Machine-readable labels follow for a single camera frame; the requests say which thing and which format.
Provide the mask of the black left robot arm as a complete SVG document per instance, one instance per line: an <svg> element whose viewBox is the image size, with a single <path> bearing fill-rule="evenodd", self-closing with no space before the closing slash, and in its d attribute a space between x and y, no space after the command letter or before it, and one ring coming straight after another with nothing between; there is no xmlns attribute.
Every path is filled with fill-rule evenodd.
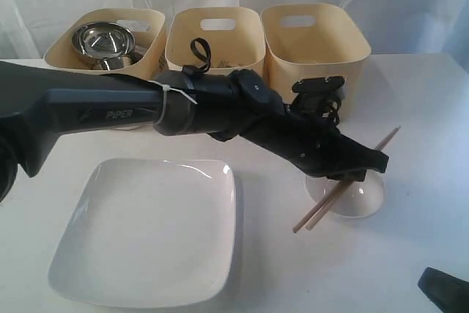
<svg viewBox="0 0 469 313"><path fill-rule="evenodd" d="M146 81L1 63L1 195L18 170L34 177L60 136L151 124L164 136L240 136L311 177L362 181L388 156L343 135L333 120L287 105L253 70L195 68Z"/></svg>

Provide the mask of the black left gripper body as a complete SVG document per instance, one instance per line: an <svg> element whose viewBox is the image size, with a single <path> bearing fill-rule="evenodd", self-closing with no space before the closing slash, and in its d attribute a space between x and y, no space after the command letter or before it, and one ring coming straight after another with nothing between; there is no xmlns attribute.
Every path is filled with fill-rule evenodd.
<svg viewBox="0 0 469 313"><path fill-rule="evenodd" d="M303 114L257 114L256 145L308 176L340 180L352 174L345 137Z"/></svg>

